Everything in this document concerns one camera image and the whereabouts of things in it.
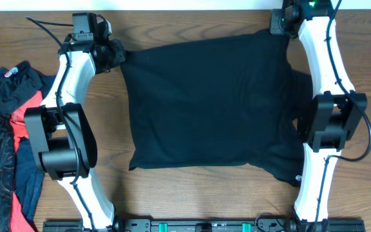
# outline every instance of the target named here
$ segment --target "wooden surface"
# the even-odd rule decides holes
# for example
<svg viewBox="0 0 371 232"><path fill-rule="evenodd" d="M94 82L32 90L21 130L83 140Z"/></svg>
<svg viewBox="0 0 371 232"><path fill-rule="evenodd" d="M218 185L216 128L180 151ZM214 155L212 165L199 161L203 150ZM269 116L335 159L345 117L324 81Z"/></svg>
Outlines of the wooden surface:
<svg viewBox="0 0 371 232"><path fill-rule="evenodd" d="M269 11L101 12L112 23L113 37L128 50L256 32L268 27ZM71 12L0 12L0 66L28 59L45 74L55 74L58 47L41 29L25 20L71 22ZM338 41L348 75L368 95L371 119L371 10L340 11ZM71 28L49 26L60 40ZM309 72L299 41L290 42L288 57L297 70ZM175 168L128 171L135 150L131 140L128 96L119 68L96 76L85 112L98 144L97 171L106 195L121 215L155 218L255 218L262 212L286 215L298 188L275 180L260 168ZM356 157L366 146L361 122L343 154ZM329 201L331 217L361 217L371 231L371 154L359 163L340 161ZM47 178L35 215L41 230L47 219L79 218L67 192Z"/></svg>

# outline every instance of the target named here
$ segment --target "pink fabric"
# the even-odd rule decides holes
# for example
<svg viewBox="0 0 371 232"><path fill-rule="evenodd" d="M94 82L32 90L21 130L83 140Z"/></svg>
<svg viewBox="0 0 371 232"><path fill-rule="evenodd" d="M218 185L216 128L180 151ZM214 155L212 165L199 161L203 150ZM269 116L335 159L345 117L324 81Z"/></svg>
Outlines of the pink fabric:
<svg viewBox="0 0 371 232"><path fill-rule="evenodd" d="M19 203L15 192L12 194L10 227L12 232L34 232L21 212L21 204Z"/></svg>
<svg viewBox="0 0 371 232"><path fill-rule="evenodd" d="M17 152L19 147L19 142L21 141L22 137L28 138L28 133L26 132L25 122L24 122L24 114L27 108L31 107L38 107L40 103L43 101L43 94L41 91L37 91L37 93L28 100L25 104L23 104L20 108L15 110L11 114L10 124L14 131L14 151Z"/></svg>

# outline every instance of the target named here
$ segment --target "clothing pile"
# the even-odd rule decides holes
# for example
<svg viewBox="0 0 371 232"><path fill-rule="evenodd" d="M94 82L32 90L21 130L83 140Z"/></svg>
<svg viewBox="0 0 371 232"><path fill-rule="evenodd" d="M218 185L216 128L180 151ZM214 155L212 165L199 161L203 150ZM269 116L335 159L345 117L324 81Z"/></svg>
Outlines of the clothing pile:
<svg viewBox="0 0 371 232"><path fill-rule="evenodd" d="M54 79L28 61L0 68L0 231L34 231L44 173L35 166L24 113L40 105Z"/></svg>

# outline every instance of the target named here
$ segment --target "clothing tag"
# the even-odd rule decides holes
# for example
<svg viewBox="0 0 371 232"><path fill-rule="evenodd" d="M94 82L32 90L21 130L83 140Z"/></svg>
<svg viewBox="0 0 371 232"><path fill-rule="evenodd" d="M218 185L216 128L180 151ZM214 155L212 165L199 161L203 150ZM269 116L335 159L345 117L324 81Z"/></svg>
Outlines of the clothing tag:
<svg viewBox="0 0 371 232"><path fill-rule="evenodd" d="M10 71L8 71L4 76L5 77L10 77L12 74L16 74L18 72L18 68L17 67L13 67L11 68Z"/></svg>

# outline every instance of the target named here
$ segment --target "white logo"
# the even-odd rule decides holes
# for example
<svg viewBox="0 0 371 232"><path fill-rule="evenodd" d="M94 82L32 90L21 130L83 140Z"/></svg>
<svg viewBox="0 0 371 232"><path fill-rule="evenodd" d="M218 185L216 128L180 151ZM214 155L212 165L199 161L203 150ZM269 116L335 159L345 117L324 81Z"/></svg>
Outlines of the white logo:
<svg viewBox="0 0 371 232"><path fill-rule="evenodd" d="M8 71L4 76L5 76L5 77L10 77L12 74L15 74L15 73L17 73L17 72L18 72L18 68L17 68L17 67L13 67L13 68L11 68L11 70Z"/></svg>

